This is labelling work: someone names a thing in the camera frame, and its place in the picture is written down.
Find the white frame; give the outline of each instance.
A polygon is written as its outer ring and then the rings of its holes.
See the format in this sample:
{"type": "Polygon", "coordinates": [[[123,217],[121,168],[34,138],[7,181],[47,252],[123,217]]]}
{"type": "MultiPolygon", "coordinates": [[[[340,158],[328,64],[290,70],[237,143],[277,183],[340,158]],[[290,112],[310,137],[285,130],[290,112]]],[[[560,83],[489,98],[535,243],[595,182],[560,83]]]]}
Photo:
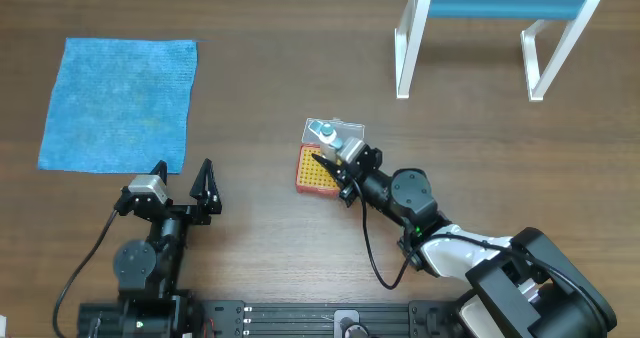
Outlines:
{"type": "MultiPolygon", "coordinates": [[[[535,37],[551,21],[538,20],[520,33],[529,101],[540,102],[567,59],[576,41],[589,23],[600,0],[586,0],[576,19],[569,21],[542,76],[538,66],[535,37]]],[[[409,88],[416,67],[418,51],[427,22],[431,0],[409,0],[395,30],[396,96],[409,98],[409,88]]]]}

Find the transparent lid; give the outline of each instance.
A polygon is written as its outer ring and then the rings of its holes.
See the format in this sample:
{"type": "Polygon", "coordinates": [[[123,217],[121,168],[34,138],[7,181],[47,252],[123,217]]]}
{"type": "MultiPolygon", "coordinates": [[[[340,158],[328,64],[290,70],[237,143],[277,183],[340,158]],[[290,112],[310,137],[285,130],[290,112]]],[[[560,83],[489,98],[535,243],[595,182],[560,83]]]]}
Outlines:
{"type": "Polygon", "coordinates": [[[304,125],[304,132],[302,133],[302,143],[303,144],[320,144],[320,138],[311,131],[309,128],[313,122],[320,122],[322,124],[329,123],[335,129],[338,137],[342,139],[343,142],[347,140],[349,137],[356,137],[358,139],[364,140],[364,125],[357,123],[345,123],[337,118],[333,118],[330,120],[325,119],[315,119],[315,118],[307,118],[307,122],[304,125]]]}

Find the black cable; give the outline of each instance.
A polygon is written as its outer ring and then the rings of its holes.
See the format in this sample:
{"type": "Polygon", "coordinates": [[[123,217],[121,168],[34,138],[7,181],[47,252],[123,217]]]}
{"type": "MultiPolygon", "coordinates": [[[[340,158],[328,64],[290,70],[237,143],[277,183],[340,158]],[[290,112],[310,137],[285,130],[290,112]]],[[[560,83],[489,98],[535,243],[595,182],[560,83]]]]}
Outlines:
{"type": "Polygon", "coordinates": [[[55,307],[53,308],[53,319],[52,319],[53,330],[56,333],[56,335],[60,338],[64,338],[64,335],[60,331],[60,327],[58,327],[58,311],[60,310],[60,305],[62,304],[62,300],[64,299],[64,296],[67,294],[69,287],[71,287],[71,283],[73,283],[73,280],[76,279],[76,277],[78,276],[82,268],[84,268],[85,264],[87,264],[89,259],[93,257],[93,254],[96,252],[96,250],[98,250],[100,243],[102,243],[102,240],[104,239],[104,236],[107,234],[107,231],[109,230],[111,223],[113,223],[113,220],[115,219],[117,213],[118,212],[115,210],[113,211],[113,213],[111,213],[111,216],[109,216],[109,220],[107,220],[107,223],[104,225],[104,228],[102,228],[102,232],[100,233],[100,236],[96,241],[96,244],[93,245],[93,248],[91,248],[91,251],[89,251],[89,254],[87,254],[87,256],[84,257],[84,260],[82,261],[82,263],[80,263],[78,268],[76,268],[73,274],[71,274],[71,277],[69,277],[69,281],[67,281],[67,284],[65,284],[64,288],[62,288],[62,292],[60,292],[60,296],[56,301],[55,307]]]}
{"type": "Polygon", "coordinates": [[[587,303],[587,306],[589,306],[589,310],[591,310],[591,313],[593,314],[595,319],[598,321],[598,325],[600,326],[600,330],[602,332],[602,337],[604,338],[607,336],[608,330],[607,330],[606,324],[604,322],[602,315],[598,312],[598,308],[596,307],[593,301],[593,298],[589,296],[587,292],[585,292],[582,288],[580,288],[571,278],[566,276],[564,273],[560,272],[558,269],[554,268],[548,263],[541,261],[538,258],[532,257],[531,255],[525,254],[520,251],[514,251],[511,247],[502,247],[502,246],[490,244],[488,242],[481,242],[465,236],[459,236],[454,234],[434,234],[430,236],[425,241],[423,241],[420,245],[418,245],[416,248],[412,249],[411,252],[409,252],[409,254],[407,254],[407,257],[405,258],[404,263],[402,264],[402,268],[400,268],[400,272],[398,272],[398,276],[396,277],[396,280],[393,282],[393,284],[389,285],[387,282],[384,281],[384,279],[380,275],[380,272],[378,271],[378,267],[376,267],[376,262],[373,259],[373,253],[371,252],[371,245],[369,243],[369,233],[367,231],[367,204],[364,200],[364,195],[362,194],[360,185],[355,180],[353,180],[353,186],[356,190],[356,193],[358,194],[358,197],[360,198],[360,202],[362,203],[362,231],[364,233],[364,242],[367,246],[367,254],[369,255],[371,268],[373,268],[373,273],[376,275],[376,278],[378,278],[378,281],[380,282],[380,284],[382,284],[382,286],[385,287],[386,289],[393,290],[398,286],[398,284],[400,284],[400,280],[402,280],[402,276],[404,275],[404,272],[407,270],[407,266],[411,262],[411,257],[413,257],[413,255],[417,253],[422,248],[422,246],[425,245],[426,243],[433,241],[435,239],[461,240],[461,241],[465,241],[465,242],[477,245],[484,249],[496,250],[496,251],[505,253],[509,256],[525,260],[531,263],[532,265],[537,266],[538,268],[541,268],[547,272],[553,273],[558,278],[560,278],[563,282],[569,285],[576,293],[578,293],[582,297],[582,299],[584,299],[584,301],[587,303]]]}

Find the wooden table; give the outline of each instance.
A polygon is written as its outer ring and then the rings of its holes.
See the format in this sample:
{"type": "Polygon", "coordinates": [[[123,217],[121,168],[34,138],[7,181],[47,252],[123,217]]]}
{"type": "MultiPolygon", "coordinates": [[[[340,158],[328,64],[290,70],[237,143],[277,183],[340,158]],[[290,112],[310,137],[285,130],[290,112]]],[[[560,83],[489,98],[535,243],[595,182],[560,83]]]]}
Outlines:
{"type": "MultiPolygon", "coordinates": [[[[202,160],[224,203],[191,230],[179,285],[253,302],[453,299],[464,284],[408,273],[383,289],[366,258],[358,207],[297,194],[307,117],[366,125],[383,168],[427,171],[465,229],[545,232],[637,337],[640,315],[640,0],[604,0],[541,104],[527,102],[523,22],[430,22],[411,98],[395,100],[393,28],[405,0],[0,0],[0,314],[13,337],[49,337],[51,312],[132,175],[38,171],[66,37],[197,39],[199,66],[177,201],[202,160]]],[[[551,55],[558,30],[539,38],[551,55]]],[[[371,214],[387,280],[399,230],[371,214]]],[[[116,249],[148,223],[118,218],[71,288],[77,306],[114,300],[116,249]]]]}

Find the blue and white rack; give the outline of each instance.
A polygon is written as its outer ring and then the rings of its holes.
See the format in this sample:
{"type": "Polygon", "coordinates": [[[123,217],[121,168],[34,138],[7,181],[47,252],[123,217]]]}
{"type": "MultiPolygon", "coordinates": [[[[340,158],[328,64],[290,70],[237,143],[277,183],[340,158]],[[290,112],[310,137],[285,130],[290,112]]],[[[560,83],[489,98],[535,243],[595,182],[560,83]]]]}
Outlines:
{"type": "Polygon", "coordinates": [[[600,0],[409,0],[395,31],[397,97],[409,98],[427,17],[536,19],[520,38],[529,100],[542,101],[598,3],[600,0]],[[540,75],[535,37],[552,21],[567,21],[567,26],[540,75]]]}

